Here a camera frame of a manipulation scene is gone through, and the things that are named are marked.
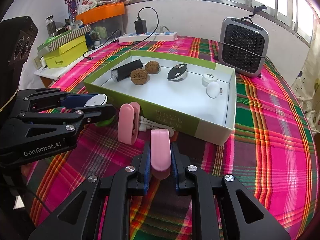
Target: yellow box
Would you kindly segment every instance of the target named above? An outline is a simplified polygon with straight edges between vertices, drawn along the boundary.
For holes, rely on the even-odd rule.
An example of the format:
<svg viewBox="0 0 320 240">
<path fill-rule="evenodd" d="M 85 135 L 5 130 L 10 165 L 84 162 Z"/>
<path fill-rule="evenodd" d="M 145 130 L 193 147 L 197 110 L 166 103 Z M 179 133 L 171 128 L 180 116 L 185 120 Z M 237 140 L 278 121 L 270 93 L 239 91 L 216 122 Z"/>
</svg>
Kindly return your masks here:
<svg viewBox="0 0 320 240">
<path fill-rule="evenodd" d="M 48 68 L 66 67 L 86 52 L 85 37 L 80 36 L 44 55 Z"/>
</svg>

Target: space heater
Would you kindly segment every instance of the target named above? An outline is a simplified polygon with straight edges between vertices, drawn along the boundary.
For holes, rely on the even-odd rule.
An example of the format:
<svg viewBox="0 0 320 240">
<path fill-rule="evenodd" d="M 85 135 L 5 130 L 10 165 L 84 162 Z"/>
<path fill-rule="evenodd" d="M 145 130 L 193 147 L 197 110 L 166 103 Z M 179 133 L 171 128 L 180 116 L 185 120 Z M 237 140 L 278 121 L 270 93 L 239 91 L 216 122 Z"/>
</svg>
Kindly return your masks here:
<svg viewBox="0 0 320 240">
<path fill-rule="evenodd" d="M 219 62 L 249 77 L 260 74 L 267 55 L 268 32 L 250 18 L 226 18 L 222 23 Z"/>
</svg>

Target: black charger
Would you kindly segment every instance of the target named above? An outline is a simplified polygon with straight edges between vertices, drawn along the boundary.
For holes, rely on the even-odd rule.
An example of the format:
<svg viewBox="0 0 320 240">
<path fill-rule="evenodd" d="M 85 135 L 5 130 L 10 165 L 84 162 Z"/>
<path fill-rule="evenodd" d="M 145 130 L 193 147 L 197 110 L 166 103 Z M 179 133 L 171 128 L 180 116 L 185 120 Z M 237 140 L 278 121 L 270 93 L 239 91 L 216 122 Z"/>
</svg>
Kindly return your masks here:
<svg viewBox="0 0 320 240">
<path fill-rule="evenodd" d="M 145 34 L 145 33 L 147 33 L 146 20 L 141 20 L 140 16 L 138 16 L 138 20 L 134 22 L 134 27 L 136 29 L 136 34 Z"/>
</svg>

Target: pink clothespin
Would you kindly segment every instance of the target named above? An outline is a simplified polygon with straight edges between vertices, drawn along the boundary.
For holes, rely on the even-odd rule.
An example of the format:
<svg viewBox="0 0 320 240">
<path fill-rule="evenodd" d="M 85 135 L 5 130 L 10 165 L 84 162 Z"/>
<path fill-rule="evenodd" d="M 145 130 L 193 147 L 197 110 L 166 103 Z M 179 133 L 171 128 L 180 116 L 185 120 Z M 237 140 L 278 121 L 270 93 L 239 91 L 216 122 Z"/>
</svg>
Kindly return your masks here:
<svg viewBox="0 0 320 240">
<path fill-rule="evenodd" d="M 118 123 L 119 142 L 133 145 L 139 133 L 140 105 L 137 102 L 124 104 L 120 108 Z"/>
<path fill-rule="evenodd" d="M 151 130 L 150 165 L 152 174 L 157 179 L 169 177 L 171 150 L 168 129 Z"/>
</svg>

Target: power strip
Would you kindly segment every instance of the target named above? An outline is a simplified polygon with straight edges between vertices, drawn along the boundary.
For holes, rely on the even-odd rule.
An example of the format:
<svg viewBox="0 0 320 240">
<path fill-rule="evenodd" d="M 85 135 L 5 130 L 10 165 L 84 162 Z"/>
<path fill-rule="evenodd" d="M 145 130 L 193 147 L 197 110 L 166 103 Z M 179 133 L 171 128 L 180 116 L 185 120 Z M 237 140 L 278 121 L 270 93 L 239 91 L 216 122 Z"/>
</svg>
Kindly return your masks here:
<svg viewBox="0 0 320 240">
<path fill-rule="evenodd" d="M 151 32 L 145 34 L 128 33 L 119 37 L 119 43 L 143 41 Z M 154 33 L 146 41 L 175 41 L 177 40 L 177 32 Z"/>
</svg>

